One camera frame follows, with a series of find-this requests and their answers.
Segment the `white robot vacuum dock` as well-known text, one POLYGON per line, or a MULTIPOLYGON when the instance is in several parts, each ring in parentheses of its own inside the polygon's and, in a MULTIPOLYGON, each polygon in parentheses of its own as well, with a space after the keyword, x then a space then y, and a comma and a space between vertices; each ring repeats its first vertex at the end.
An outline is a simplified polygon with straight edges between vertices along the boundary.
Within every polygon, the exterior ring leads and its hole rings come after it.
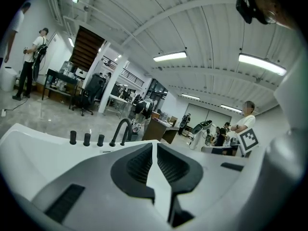
POLYGON ((76 78, 81 79, 81 80, 85 80, 87 74, 88 74, 88 72, 84 69, 81 69, 81 68, 77 68, 76 71, 75 71, 76 78))

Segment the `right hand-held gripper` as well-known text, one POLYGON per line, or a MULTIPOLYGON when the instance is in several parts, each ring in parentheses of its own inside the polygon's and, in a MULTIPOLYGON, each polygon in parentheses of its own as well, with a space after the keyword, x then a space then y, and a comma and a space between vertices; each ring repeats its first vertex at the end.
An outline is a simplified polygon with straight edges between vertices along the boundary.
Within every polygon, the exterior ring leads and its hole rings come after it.
POLYGON ((236 156, 246 157, 246 155, 250 154, 254 149, 259 148, 259 139, 252 128, 238 133, 237 140, 239 146, 236 156))

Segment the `white bathtub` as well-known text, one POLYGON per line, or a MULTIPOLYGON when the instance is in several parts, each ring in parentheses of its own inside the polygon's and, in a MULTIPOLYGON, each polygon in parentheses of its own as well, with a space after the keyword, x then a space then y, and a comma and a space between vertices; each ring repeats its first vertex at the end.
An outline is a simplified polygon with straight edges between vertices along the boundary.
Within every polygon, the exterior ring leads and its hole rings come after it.
POLYGON ((116 143, 115 147, 108 142, 102 147, 90 142, 86 147, 82 141, 75 145, 69 141, 14 124, 0 140, 0 168, 10 190, 32 201, 48 183, 88 158, 102 155, 106 159, 153 143, 153 164, 146 185, 154 189, 155 200, 157 193, 167 193, 168 183, 163 182, 157 165, 157 140, 126 142, 124 146, 116 143))

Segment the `black handheld shower head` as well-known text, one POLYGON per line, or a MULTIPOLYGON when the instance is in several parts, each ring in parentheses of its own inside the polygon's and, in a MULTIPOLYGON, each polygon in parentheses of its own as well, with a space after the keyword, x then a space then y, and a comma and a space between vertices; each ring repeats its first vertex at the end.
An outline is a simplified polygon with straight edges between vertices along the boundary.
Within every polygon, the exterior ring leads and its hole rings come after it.
POLYGON ((124 146, 124 145, 125 145, 125 141, 126 141, 126 139, 127 139, 127 136, 128 136, 128 127, 126 127, 126 130, 125 130, 125 132, 124 132, 122 141, 121 141, 121 143, 120 143, 121 146, 124 146))

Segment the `black shelf desk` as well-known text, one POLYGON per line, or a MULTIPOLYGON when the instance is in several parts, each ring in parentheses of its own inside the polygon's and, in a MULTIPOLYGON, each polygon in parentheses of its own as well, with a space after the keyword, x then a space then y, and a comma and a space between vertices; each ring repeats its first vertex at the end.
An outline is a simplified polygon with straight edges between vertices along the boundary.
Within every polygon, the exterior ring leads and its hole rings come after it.
POLYGON ((47 74, 46 74, 46 79, 45 79, 45 82, 44 82, 44 85, 43 85, 43 91, 42 91, 42 96, 41 96, 41 100, 43 101, 44 100, 44 96, 45 96, 45 90, 48 90, 48 98, 50 97, 50 94, 52 92, 55 92, 55 93, 58 93, 58 94, 61 94, 63 96, 67 96, 69 97, 69 109, 72 108, 72 101, 73 101, 73 97, 75 96, 76 92, 77 92, 77 86, 78 86, 78 80, 77 79, 74 79, 74 78, 71 78, 67 75, 64 75, 62 73, 59 73, 57 71, 54 71, 52 69, 49 69, 47 71, 47 74), (60 90, 60 88, 52 88, 51 85, 52 85, 52 82, 50 80, 60 80, 62 81, 64 84, 69 84, 70 87, 73 88, 72 91, 64 91, 64 90, 60 90))

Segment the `black office chair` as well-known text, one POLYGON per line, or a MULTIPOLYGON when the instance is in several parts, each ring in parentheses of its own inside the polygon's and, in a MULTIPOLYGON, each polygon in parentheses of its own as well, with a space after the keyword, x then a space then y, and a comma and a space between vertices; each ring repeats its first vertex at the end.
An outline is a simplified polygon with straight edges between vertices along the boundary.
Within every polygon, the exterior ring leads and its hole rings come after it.
POLYGON ((103 90, 106 78, 101 75, 94 74, 85 88, 81 88, 78 96, 73 98, 73 106, 71 109, 81 110, 81 116, 84 116, 85 111, 90 112, 93 115, 92 107, 97 96, 100 95, 103 90))

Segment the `silver appliance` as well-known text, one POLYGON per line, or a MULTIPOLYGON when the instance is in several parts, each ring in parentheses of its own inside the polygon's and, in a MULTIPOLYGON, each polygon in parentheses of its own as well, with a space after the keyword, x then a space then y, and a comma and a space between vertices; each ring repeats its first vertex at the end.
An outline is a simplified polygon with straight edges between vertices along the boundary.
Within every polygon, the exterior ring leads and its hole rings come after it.
POLYGON ((75 67, 71 61, 64 61, 62 67, 59 70, 59 73, 68 76, 70 78, 74 78, 74 71, 75 67))

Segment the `brown staircase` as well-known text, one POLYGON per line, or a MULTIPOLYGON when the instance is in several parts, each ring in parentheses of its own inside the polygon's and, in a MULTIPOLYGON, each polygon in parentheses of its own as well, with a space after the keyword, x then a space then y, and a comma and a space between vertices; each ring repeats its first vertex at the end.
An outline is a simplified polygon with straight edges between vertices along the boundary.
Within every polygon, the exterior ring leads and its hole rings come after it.
POLYGON ((104 38, 80 26, 70 62, 73 63, 75 68, 88 71, 104 43, 104 38))

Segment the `white metal table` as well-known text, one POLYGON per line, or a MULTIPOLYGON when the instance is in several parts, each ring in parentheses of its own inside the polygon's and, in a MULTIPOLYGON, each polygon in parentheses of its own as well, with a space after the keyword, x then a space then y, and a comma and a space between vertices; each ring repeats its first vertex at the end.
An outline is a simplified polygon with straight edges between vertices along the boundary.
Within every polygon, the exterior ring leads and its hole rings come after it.
POLYGON ((110 94, 103 115, 112 113, 121 118, 127 104, 128 102, 124 99, 110 94))

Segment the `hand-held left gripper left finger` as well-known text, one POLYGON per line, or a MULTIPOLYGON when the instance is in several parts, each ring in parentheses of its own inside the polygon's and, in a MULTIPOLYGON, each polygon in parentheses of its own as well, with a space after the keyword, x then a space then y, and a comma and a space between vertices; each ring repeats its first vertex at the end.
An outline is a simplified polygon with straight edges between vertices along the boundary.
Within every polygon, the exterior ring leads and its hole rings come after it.
POLYGON ((78 163, 43 187, 35 207, 63 227, 166 227, 147 185, 156 148, 134 145, 78 163))

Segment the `black curved tub spout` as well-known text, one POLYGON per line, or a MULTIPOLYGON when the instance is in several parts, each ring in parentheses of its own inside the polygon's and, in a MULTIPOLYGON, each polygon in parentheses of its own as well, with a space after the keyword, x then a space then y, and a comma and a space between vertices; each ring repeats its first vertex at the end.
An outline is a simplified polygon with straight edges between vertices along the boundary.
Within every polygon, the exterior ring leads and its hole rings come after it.
POLYGON ((132 122, 131 122, 131 120, 130 120, 129 118, 123 118, 123 119, 119 122, 119 124, 118 124, 118 126, 117 126, 117 128, 116 128, 116 131, 115 131, 115 133, 114 133, 114 136, 113 136, 111 142, 109 143, 109 146, 115 147, 115 145, 116 145, 115 143, 116 143, 117 136, 118 136, 118 134, 119 134, 119 132, 120 132, 120 129, 121 129, 121 127, 122 127, 122 125, 123 125, 124 123, 126 123, 126 125, 127 125, 126 127, 128 127, 128 136, 127 136, 126 141, 127 141, 127 140, 128 140, 128 141, 131 140, 131 136, 132 136, 132 122))

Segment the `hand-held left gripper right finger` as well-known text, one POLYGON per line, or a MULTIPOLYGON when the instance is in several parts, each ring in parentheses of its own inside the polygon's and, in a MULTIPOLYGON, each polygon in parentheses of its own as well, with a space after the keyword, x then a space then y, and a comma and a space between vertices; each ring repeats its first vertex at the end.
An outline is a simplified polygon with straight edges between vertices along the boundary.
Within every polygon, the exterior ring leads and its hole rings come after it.
POLYGON ((158 143, 157 165, 167 193, 156 199, 167 210, 157 228, 235 228, 242 205, 231 192, 247 164, 246 158, 173 150, 158 143))

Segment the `dark brown desk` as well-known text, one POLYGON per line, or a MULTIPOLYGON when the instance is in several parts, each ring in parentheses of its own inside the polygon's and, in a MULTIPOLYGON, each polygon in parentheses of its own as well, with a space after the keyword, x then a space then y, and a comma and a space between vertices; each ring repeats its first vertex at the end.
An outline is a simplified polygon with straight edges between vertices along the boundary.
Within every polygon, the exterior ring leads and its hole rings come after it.
POLYGON ((142 137, 143 141, 147 140, 165 140, 171 144, 178 132, 179 128, 172 127, 169 123, 163 122, 159 119, 152 118, 147 126, 146 132, 142 137))

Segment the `grey round device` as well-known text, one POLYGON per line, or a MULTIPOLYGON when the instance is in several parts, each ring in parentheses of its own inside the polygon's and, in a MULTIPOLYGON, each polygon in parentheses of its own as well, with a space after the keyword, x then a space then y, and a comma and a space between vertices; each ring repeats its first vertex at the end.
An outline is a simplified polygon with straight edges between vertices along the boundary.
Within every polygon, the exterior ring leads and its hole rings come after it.
POLYGON ((196 135, 198 134, 200 131, 202 130, 208 130, 210 129, 212 126, 212 121, 211 120, 208 120, 208 121, 203 121, 203 122, 200 122, 199 124, 197 124, 192 130, 191 130, 191 133, 193 135, 196 135))

